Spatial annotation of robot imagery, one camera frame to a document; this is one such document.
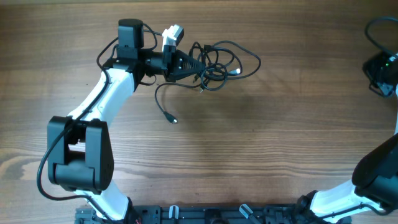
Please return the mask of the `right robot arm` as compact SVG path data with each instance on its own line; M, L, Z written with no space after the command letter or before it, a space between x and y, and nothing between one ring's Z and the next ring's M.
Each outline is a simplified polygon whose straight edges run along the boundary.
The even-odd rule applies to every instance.
M397 94L397 54L381 51L363 64L369 89L383 97ZM329 190L313 191L299 199L293 223L351 223L352 217L372 211L385 216L397 210L397 134L364 156L351 180Z

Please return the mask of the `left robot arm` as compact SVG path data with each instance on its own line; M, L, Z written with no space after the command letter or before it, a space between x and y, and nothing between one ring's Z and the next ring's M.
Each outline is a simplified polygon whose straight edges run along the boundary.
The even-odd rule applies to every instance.
M110 56L98 62L101 76L83 102L66 116L54 116L47 126L48 148L38 174L68 192L67 200L82 198L92 211L89 221L140 223L129 197L113 181L114 157L109 127L126 100L146 76L162 75L169 84L204 71L204 65L178 45L184 30L172 25L155 33L155 47L144 45L150 27L139 19L121 19L118 35L106 47Z

